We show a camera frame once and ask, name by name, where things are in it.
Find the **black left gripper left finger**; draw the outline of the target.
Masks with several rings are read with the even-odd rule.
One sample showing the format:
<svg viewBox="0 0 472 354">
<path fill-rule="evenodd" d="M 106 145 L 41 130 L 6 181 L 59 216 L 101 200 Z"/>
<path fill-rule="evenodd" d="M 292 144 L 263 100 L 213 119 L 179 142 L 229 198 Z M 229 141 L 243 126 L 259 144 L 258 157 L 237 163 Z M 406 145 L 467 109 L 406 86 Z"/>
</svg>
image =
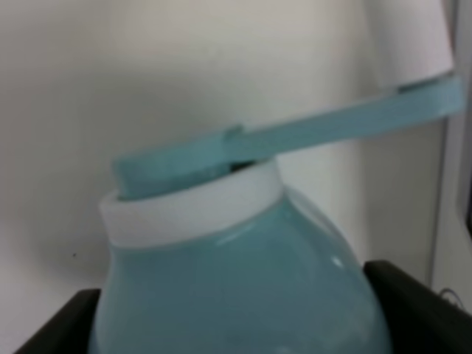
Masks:
<svg viewBox="0 0 472 354">
<path fill-rule="evenodd" d="M 78 291 L 16 354 L 86 354 L 100 289 Z"/>
</svg>

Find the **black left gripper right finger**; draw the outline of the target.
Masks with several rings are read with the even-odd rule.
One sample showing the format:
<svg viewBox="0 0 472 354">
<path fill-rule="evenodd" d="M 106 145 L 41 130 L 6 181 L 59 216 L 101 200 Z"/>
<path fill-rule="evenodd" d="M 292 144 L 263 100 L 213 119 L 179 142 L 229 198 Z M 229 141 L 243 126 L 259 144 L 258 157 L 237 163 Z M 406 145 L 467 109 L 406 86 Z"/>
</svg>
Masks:
<svg viewBox="0 0 472 354">
<path fill-rule="evenodd" d="M 395 353 L 471 353 L 471 315 L 395 265 L 364 264 L 386 317 Z"/>
</svg>

